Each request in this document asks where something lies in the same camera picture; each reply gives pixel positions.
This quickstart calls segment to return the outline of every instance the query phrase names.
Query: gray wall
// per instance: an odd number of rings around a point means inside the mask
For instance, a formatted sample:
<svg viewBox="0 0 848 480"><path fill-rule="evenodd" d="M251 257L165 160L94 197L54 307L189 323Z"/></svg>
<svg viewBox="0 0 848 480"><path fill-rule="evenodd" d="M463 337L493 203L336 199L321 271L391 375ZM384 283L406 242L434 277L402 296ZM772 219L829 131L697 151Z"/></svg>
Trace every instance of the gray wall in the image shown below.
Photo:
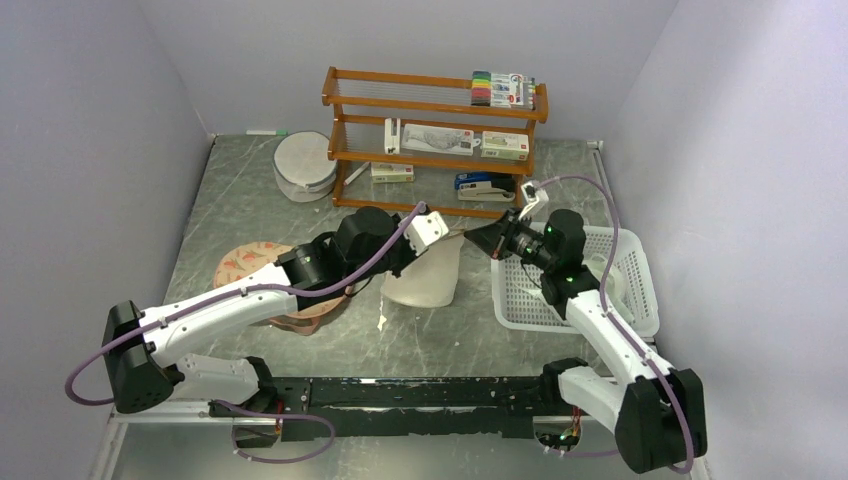
<svg viewBox="0 0 848 480"><path fill-rule="evenodd" d="M582 139L609 132L676 3L141 0L211 132L330 133L320 92L333 65L526 72L549 86L539 134Z"/></svg>
<svg viewBox="0 0 848 480"><path fill-rule="evenodd" d="M606 141L716 480L848 469L848 6L681 1Z"/></svg>
<svg viewBox="0 0 848 480"><path fill-rule="evenodd" d="M5 0L0 65L0 478L86 478L109 409L65 376L162 300L209 142L134 1Z"/></svg>

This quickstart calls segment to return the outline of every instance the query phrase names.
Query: white marker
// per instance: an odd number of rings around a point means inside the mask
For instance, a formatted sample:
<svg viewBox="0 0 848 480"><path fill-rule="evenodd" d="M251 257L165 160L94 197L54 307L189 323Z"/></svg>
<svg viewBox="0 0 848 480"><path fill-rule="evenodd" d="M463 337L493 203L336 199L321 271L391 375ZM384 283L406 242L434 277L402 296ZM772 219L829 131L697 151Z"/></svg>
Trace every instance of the white marker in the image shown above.
<svg viewBox="0 0 848 480"><path fill-rule="evenodd" d="M347 180L344 181L345 187L353 183L353 181L356 180L356 177L362 175L362 172L364 172L366 168L368 168L368 162L363 163L361 167L357 168L355 172L351 173L350 176L347 177Z"/></svg>

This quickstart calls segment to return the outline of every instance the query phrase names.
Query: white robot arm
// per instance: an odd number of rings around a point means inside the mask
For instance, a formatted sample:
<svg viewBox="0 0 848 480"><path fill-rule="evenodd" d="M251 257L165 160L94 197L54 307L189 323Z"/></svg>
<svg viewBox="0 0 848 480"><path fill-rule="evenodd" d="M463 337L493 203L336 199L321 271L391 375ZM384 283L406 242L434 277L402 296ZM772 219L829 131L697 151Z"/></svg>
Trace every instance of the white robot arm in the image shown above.
<svg viewBox="0 0 848 480"><path fill-rule="evenodd" d="M345 217L336 232L319 235L224 287L143 311L129 301L114 306L104 345L128 330L144 330L104 355L116 410L136 413L168 399L268 401L261 391L270 372L261 359L223 360L191 352L227 332L340 297L343 280L399 274L448 233L438 212L401 222L397 215L364 207ZM72 388L69 396L74 399Z"/></svg>
<svg viewBox="0 0 848 480"><path fill-rule="evenodd" d="M554 362L551 365L560 364L554 372L555 397L613 432L619 452L636 472L691 458L689 450L703 455L706 420L698 376L674 369L620 320L609 299L602 298L599 279L582 263L583 218L571 210L554 210L537 232L530 220L547 203L547 194L535 182L522 185L522 191L527 201L523 210L510 209L497 222L467 231L465 237L493 260L516 255L523 264L542 270L539 283L548 308L586 337L614 377L601 378L580 359Z"/></svg>

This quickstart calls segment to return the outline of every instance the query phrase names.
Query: wooden shelf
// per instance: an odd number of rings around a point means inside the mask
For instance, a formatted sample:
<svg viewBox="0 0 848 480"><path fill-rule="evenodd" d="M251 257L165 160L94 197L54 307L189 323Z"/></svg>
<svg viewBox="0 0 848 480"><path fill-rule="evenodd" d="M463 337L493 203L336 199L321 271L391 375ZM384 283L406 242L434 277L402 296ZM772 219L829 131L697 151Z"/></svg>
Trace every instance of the wooden shelf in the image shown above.
<svg viewBox="0 0 848 480"><path fill-rule="evenodd" d="M327 150L327 158L339 162L336 184L333 190L333 204L337 206L363 207L377 206L388 210L411 210L414 204L379 202L375 200L356 200L344 197L344 179L352 162L379 162L414 165L416 167L437 167L464 171L488 171L511 174L516 181L516 205L521 204L518 187L524 175L532 175L534 168L534 134L536 122L544 123L548 119L548 95L544 84L536 86L536 109L522 110L498 107L475 107L471 100L471 80L458 78L429 77L424 75L403 75L397 73L360 72L339 70L330 67L321 91L324 105L333 107L333 132ZM386 155L384 143L384 116L351 115L345 113L344 106L376 107L379 109L438 112L444 116L476 115L490 119L524 120L523 128L514 126L478 125L432 119L415 119L410 115L401 117L401 124L430 125L434 127L471 130L478 136L483 131L497 131L527 135L530 141L530 154L526 161L498 160L483 158L480 149L473 155L452 155L445 153L421 152L401 149L400 155ZM504 203L492 203L498 210L479 210L472 208L438 207L434 210L447 215L467 215L484 218L499 218Z"/></svg>
<svg viewBox="0 0 848 480"><path fill-rule="evenodd" d="M503 131L510 133L525 133L523 129L482 127L460 123L428 122L420 120L402 120L401 124L415 123L462 130L472 130L481 134L483 130ZM384 119L362 115L342 115L333 124L333 134L330 137L330 150L327 158L347 160L351 162L380 162L414 165L418 167L438 167L468 171L487 171L530 175L533 173L533 145L530 145L530 155L526 161L504 161L493 158L483 158L480 150L475 149L473 155L451 155L444 153L420 152L401 150L400 155L386 155L383 152Z"/></svg>
<svg viewBox="0 0 848 480"><path fill-rule="evenodd" d="M471 101L471 80L459 78L359 72L330 67L321 101L324 105L426 110L431 112L517 118L545 123L548 120L548 90L536 87L536 109L475 107Z"/></svg>

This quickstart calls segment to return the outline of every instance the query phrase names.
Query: purple cable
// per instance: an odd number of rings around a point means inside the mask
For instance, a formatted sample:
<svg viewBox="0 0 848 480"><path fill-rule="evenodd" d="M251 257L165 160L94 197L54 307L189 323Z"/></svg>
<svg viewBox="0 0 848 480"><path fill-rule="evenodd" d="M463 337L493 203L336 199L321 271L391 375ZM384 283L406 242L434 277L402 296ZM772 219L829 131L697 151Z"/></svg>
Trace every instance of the purple cable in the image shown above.
<svg viewBox="0 0 848 480"><path fill-rule="evenodd" d="M67 395L68 398L70 398L74 402L79 403L80 405L85 405L87 407L96 407L98 405L108 405L108 404L112 403L113 401L115 401L114 398L104 398L104 399L101 399L101 400L89 400L87 398L82 398L79 395L77 395L77 392L74 391L74 381L77 379L79 374L82 373L83 370L88 368L89 365L94 363L94 361L97 360L98 358L100 358L102 355L106 355L107 353L109 353L110 350L112 350L113 348L123 344L124 342L129 341L131 338L135 338L139 335L142 335L142 334L149 332L149 331L151 331L155 328L158 328L158 327L159 327L159 324L154 322L154 323L145 325L145 326L140 327L140 328L135 328L135 329L130 330L129 332L121 335L120 337L112 340L111 342L107 343L106 345L103 345L102 347L100 347L99 350L97 350L93 355L91 355L90 357L85 359L84 362L77 365L77 367L71 372L71 374L68 375L68 378L65 380L65 395Z"/></svg>
<svg viewBox="0 0 848 480"><path fill-rule="evenodd" d="M230 439L232 440L233 448L235 449L233 451L233 453L235 453L236 455L240 456L241 458L244 458L244 459L251 461L251 462L270 463L270 464L275 464L275 465L302 462L304 460L309 460L310 458L317 457L318 455L321 455L322 453L327 451L327 449L330 448L330 446L333 444L333 441L335 441L335 439L336 439L336 427L334 427L333 424L324 417L318 417L318 416L315 416L315 415L301 415L301 414L296 414L296 413L251 412L250 410L245 410L241 407L233 405L230 402L225 402L223 400L215 400L215 402L220 403L224 407L228 408L230 411L240 413L240 414L246 415L248 417L274 418L274 419L283 420L283 421L286 421L286 420L305 420L305 421L309 421L309 422L318 422L318 423L323 423L324 425L327 426L327 429L330 430L330 439L327 440L327 443L325 443L323 446L321 446L321 448L315 450L314 452L310 452L310 453L307 453L306 455L302 455L300 457L295 457L295 458L280 458L280 459L277 459L277 458L254 457L253 455L248 455L247 453L244 453L243 450L238 448L238 444L236 443L236 429L234 428L232 433L230 434Z"/></svg>
<svg viewBox="0 0 848 480"><path fill-rule="evenodd" d="M603 275L601 275L601 286L599 288L599 291L600 291L600 294L601 294L601 307L604 309L605 312L607 312L607 318L612 323L612 325L615 327L615 329L618 330L618 332L621 334L622 337L624 337L625 340L627 340L627 343L629 343L630 346L633 347L633 350L636 350L636 352L639 354L639 356L642 357L642 360L645 360L645 363L648 365L648 367L650 367L650 369L657 376L657 378L660 381L660 384L663 387L663 390L665 390L665 393L669 398L669 401L671 401L671 406L674 408L674 413L677 416L677 421L680 422L680 428L683 430L683 443L686 447L686 463L683 465L683 467L677 467L675 465L671 465L668 468L669 468L669 470L671 470L675 473L685 475L692 470L692 466L695 464L695 447L694 447L694 444L692 442L692 431L689 429L689 422L686 421L686 416L683 415L683 407L681 407L680 401L677 399L677 396L674 394L674 391L672 390L671 385L669 385L668 380L666 380L665 375L662 374L662 372L660 371L657 364L653 360L646 358L647 355L648 355L648 352L646 352L639 345L639 343L636 341L636 339L633 338L630 335L630 332L628 332L624 328L624 325L621 324L621 320L619 320L618 318L616 318L615 315L610 313L609 307L607 306L607 296L606 296L607 277L609 276L610 269L612 269L613 259L615 258L615 250L618 247L619 218L618 218L618 212L615 209L615 203L613 203L612 197L609 195L609 193L607 193L606 189L604 189L604 187L601 184L596 182L594 179L591 179L589 177L585 177L583 175L557 175L555 177L551 177L551 178L545 180L544 182L540 183L539 188L545 188L546 186L550 185L553 182L558 182L560 180L569 180L569 179L583 180L585 182L589 182L595 188L600 190L601 194L603 194L604 198L607 201L607 208L609 208L610 219L612 220L613 232L612 232L612 245L610 246L609 260L607 261L607 266L604 267ZM603 454L609 454L609 453L610 452L599 452L599 454L597 456L604 456Z"/></svg>
<svg viewBox="0 0 848 480"><path fill-rule="evenodd" d="M383 257L383 255L385 255L386 252L389 251L389 249L392 247L392 245L394 245L395 242L397 242L398 239L400 239L401 235L403 235L403 232L405 232L406 229L409 228L409 226L412 224L412 219L415 218L416 216L418 216L419 213L424 212L424 210L426 208L427 208L427 205L424 202L418 202L418 204L415 206L415 208L412 209L412 212L410 212L409 216L407 216L406 218L403 219L402 222L400 222L400 225L398 225L397 230L395 230L395 232L392 233L392 236L390 236L389 239L386 241L386 243L383 244L383 246L380 247L379 250L377 250L377 253L375 253L373 257L371 257L367 262L365 262L365 264L363 264L361 267L359 267L355 272L353 272L349 276L345 277L344 279L340 280L339 282L337 282L334 285L331 285L331 286L326 287L326 288L322 288L321 290L300 290L300 289L297 289L297 288L292 288L288 285L281 285L281 284L276 284L276 283L263 283L263 284L259 284L259 285L251 285L251 286L247 287L246 290L248 292L254 292L254 291L258 291L258 290L281 290L281 291L286 292L288 294L297 295L297 296L300 296L300 297L321 297L321 296L327 295L329 293L333 293L336 290L342 289L342 288L350 285L354 281L356 281L356 279L361 277L365 272L367 272L371 267L373 267L374 264L379 262L380 259ZM191 305L191 306L186 307L182 310L174 312L171 315L168 315L167 317L165 317L165 322L171 323L175 320L180 319L181 317L184 317L186 315L194 313L194 312L196 312L200 309L206 308L209 305L213 305L213 304L218 303L222 300L226 300L228 298L232 298L232 297L235 297L235 296L238 296L238 295L241 295L241 294L242 294L241 289L234 289L234 290L230 290L228 292L219 293L217 295L214 295L212 297L207 298L206 300L197 302L194 305ZM76 381L77 377L79 376L80 373L82 373L83 370L88 368L89 365L94 363L94 361L97 360L98 358L100 358L101 356L109 353L109 351L111 351L113 348L122 345L123 343L127 342L131 338L134 338L138 335L143 335L143 334L145 334L145 333L147 333L147 332L149 332L149 331L151 331L155 328L159 328L160 326L161 326L161 324L159 322L151 322L151 323L149 323L149 324L147 324L143 327L139 327L139 328L130 330L129 332L121 335L120 337L118 337L118 338L112 340L111 342L107 343L106 345L103 345L102 347L100 347L100 349L97 350L97 352L95 352L93 355L91 355L85 361L83 361L81 364L79 364L76 368L73 369L73 371L71 371L71 374L68 375L68 378L65 380L65 395L67 395L68 398L70 398L72 401L74 401L74 402L76 402L80 405L85 405L85 406L88 406L88 407L94 407L94 406L98 406L98 405L108 405L108 404L112 403L114 401L114 398L104 398L104 399L101 399L101 400L90 400L90 399L87 399L87 398L80 397L74 391L74 381Z"/></svg>
<svg viewBox="0 0 848 480"><path fill-rule="evenodd" d="M377 253L374 254L367 262L365 262L361 267L359 267L355 272L351 273L347 277L342 280L339 280L337 283L330 285L329 287L322 288L321 290L300 290L289 285L282 285L279 283L260 283L256 285L250 285L245 288L245 290L250 292L256 292L261 290L279 290L282 292L286 292L290 295L296 295L298 297L323 297L324 295L335 292L336 290L340 290L361 277L365 272L371 269L377 262L383 258L383 255L392 248L392 245L400 239L403 232L412 224L412 219L418 216L419 213L423 212L424 209L427 208L427 205L424 202L418 202L418 205L412 210L408 217L404 218L400 225L398 225L397 230L392 234L391 237L377 250ZM165 317L165 321L168 323L173 322L174 320L179 319L180 317L184 317L191 313L194 313L198 310L208 307L209 305L213 305L222 300L226 300L228 298L232 298L235 296L242 295L241 289L234 289L228 292L219 293L218 295L207 298L206 300L195 303L194 305L183 308L180 311L174 312L171 315Z"/></svg>

